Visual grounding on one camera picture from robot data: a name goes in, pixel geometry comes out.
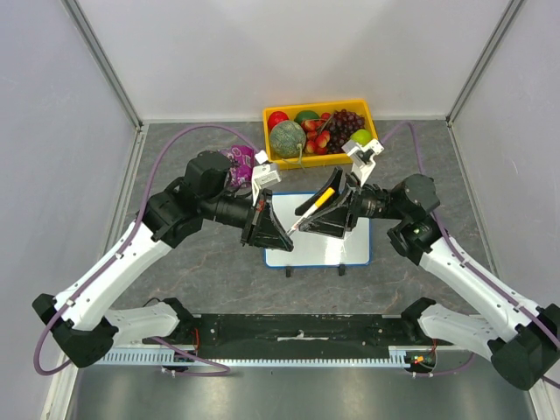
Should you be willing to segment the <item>white marker with yellow cap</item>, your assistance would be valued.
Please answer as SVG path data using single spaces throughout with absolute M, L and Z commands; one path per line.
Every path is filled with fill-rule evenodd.
M 287 231 L 287 235 L 291 236 L 293 233 L 298 231 L 299 226 L 310 216 L 312 216 L 317 210 L 319 210 L 335 193 L 332 187 L 328 187 L 303 213 L 302 216 L 291 226 Z

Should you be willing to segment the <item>blue framed whiteboard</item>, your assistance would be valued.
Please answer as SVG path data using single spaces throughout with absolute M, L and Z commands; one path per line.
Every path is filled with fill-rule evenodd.
M 272 204 L 285 228 L 297 220 L 295 208 L 312 196 L 311 192 L 274 192 Z M 291 252 L 265 249 L 264 263 L 271 269 L 369 265 L 373 258 L 373 236 L 369 220 L 359 220 L 356 228 L 342 239 L 296 232 L 291 237 Z

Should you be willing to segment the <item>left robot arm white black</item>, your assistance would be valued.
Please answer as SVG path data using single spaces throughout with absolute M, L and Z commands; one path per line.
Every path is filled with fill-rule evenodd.
M 111 306 L 153 263 L 199 232 L 204 221 L 239 228 L 243 245 L 293 250 L 272 206 L 270 186 L 281 179 L 277 165 L 254 167 L 248 197 L 229 189 L 231 167 L 225 155 L 201 152 L 183 176 L 143 202 L 123 237 L 80 280 L 33 301 L 46 330 L 76 367 L 96 363 L 121 344 L 155 338 L 182 344 L 194 338 L 200 322 L 175 297 L 131 310 Z

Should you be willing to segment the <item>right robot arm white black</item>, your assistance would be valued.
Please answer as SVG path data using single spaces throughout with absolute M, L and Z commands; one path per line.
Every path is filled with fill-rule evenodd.
M 387 232 L 396 253 L 439 278 L 479 314 L 463 315 L 423 297 L 402 313 L 402 337 L 414 345 L 430 338 L 462 347 L 490 361 L 515 388 L 529 390 L 559 361 L 559 307 L 524 297 L 469 256 L 434 215 L 439 204 L 433 179 L 423 174 L 383 189 L 336 168 L 295 214 L 302 219 L 298 230 L 336 238 L 360 219 L 396 221 Z

